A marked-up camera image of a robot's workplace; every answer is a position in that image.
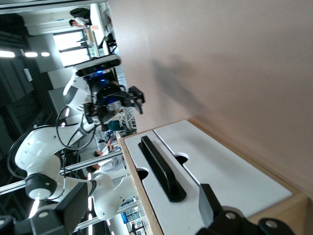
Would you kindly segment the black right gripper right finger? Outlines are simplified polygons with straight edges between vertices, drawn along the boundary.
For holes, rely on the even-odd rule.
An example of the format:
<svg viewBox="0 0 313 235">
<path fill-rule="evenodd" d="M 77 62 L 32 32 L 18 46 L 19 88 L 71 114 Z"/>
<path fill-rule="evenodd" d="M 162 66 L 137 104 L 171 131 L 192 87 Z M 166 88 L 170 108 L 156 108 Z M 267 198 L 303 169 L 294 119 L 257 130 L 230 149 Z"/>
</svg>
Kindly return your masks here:
<svg viewBox="0 0 313 235">
<path fill-rule="evenodd" d="M 294 231 L 283 221 L 261 218 L 258 224 L 242 217 L 237 209 L 224 209 L 209 184 L 201 184 L 199 210 L 204 227 L 198 235 L 293 235 Z"/>
</svg>

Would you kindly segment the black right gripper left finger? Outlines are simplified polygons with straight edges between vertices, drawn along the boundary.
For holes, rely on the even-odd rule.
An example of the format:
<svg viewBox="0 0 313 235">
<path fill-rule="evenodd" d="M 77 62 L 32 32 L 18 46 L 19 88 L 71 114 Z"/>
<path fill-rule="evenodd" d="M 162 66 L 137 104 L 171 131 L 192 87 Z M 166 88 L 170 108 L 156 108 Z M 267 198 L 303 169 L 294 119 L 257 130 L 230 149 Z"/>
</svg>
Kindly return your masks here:
<svg viewBox="0 0 313 235">
<path fill-rule="evenodd" d="M 71 235 L 88 208 L 88 186 L 78 183 L 58 204 L 39 208 L 35 215 L 17 222 L 10 215 L 0 217 L 2 235 Z"/>
</svg>

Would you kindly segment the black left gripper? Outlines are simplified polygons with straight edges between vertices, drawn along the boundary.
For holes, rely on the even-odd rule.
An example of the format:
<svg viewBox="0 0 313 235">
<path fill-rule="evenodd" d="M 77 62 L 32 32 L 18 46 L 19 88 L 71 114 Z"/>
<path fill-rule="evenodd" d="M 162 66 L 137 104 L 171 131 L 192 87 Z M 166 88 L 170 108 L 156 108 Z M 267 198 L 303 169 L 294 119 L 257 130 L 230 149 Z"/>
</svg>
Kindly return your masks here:
<svg viewBox="0 0 313 235">
<path fill-rule="evenodd" d="M 117 114 L 120 101 L 123 107 L 133 107 L 143 114 L 142 104 L 145 102 L 144 93 L 136 86 L 131 86 L 127 91 L 125 86 L 116 82 L 98 81 L 90 85 L 92 104 L 90 116 L 98 119 L 110 119 Z M 120 100 L 116 97 L 122 92 Z"/>
</svg>

